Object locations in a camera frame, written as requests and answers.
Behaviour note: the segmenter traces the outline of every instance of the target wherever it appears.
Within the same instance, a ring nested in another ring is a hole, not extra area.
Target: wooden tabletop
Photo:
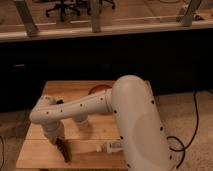
[[[48,81],[43,94],[75,100],[88,94],[100,84],[112,85],[114,81]],[[106,142],[119,140],[119,133],[113,114],[89,116],[89,128],[79,130],[72,119],[62,122],[65,138],[69,142],[72,160],[65,163],[61,153],[43,136],[39,125],[31,124],[21,149],[16,168],[77,168],[77,169],[124,169],[126,164],[122,152],[108,154]]]

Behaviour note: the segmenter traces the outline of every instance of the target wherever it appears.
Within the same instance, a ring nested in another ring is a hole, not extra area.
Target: black cable
[[[188,148],[191,146],[192,142],[193,142],[194,139],[195,139],[195,136],[197,135],[197,131],[198,131],[198,127],[199,127],[200,118],[199,118],[199,111],[198,111],[198,105],[197,105],[197,97],[196,97],[196,95],[197,95],[197,92],[195,91],[195,92],[193,93],[193,99],[194,99],[194,104],[195,104],[196,125],[195,125],[194,133],[193,133],[192,138],[191,138],[191,140],[189,141],[189,143],[185,146],[185,145],[183,144],[183,142],[182,142],[179,138],[177,138],[177,137],[175,137],[175,136],[168,136],[168,137],[167,137],[167,139],[175,139],[175,140],[176,140],[177,142],[179,142],[180,145],[182,146],[181,149],[174,149],[174,148],[170,147],[170,150],[172,150],[172,151],[174,151],[174,152],[183,152],[182,158],[181,158],[180,162],[178,163],[178,165],[176,166],[177,169],[181,166],[181,164],[183,163],[183,161],[184,161],[184,159],[185,159],[186,149],[188,149]]]
[[[209,89],[207,90],[209,93],[213,94],[213,90],[212,89]]]
[[[175,137],[175,136],[168,136],[168,137],[167,137],[167,140],[169,140],[169,139],[175,139],[177,142],[180,143],[182,149],[184,149],[184,144],[183,144],[183,142],[182,142],[178,137]],[[170,147],[170,150],[175,151],[175,152],[178,152],[178,151],[176,151],[176,149],[173,149],[172,147]],[[177,169],[181,166],[181,164],[183,163],[183,161],[184,161],[184,159],[185,159],[185,156],[186,156],[186,151],[185,151],[185,150],[184,150],[184,151],[181,151],[181,152],[183,152],[183,154],[182,154],[182,157],[181,157],[180,162],[179,162],[178,165],[176,166]]]
[[[1,163],[1,167],[0,167],[0,171],[1,171],[4,166],[4,139],[2,136],[0,136],[0,140],[2,143],[2,163]]]

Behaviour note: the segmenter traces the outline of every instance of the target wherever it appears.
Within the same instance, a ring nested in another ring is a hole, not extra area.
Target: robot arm
[[[54,142],[63,137],[61,119],[71,117],[82,122],[89,114],[112,111],[129,171],[173,169],[154,98],[147,84],[136,76],[121,77],[112,89],[61,105],[57,105],[54,98],[43,96],[32,110],[30,119],[41,124],[45,136]]]

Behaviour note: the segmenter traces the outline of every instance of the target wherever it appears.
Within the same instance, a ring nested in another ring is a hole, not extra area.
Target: dark background
[[[135,74],[151,82],[155,95],[213,88],[212,32],[0,43],[0,110],[33,107],[47,80],[111,80]]]

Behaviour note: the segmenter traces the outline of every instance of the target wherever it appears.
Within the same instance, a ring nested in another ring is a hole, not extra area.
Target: gray floor
[[[199,130],[195,141],[187,150],[180,171],[213,170],[213,94],[199,92],[197,99],[200,113]],[[187,144],[195,127],[192,93],[158,96],[156,103],[167,135],[178,136]],[[15,163],[29,126],[28,114],[29,111],[0,114],[0,134],[5,141],[5,164],[2,171],[15,170]],[[174,162],[177,163],[180,155],[174,156]]]

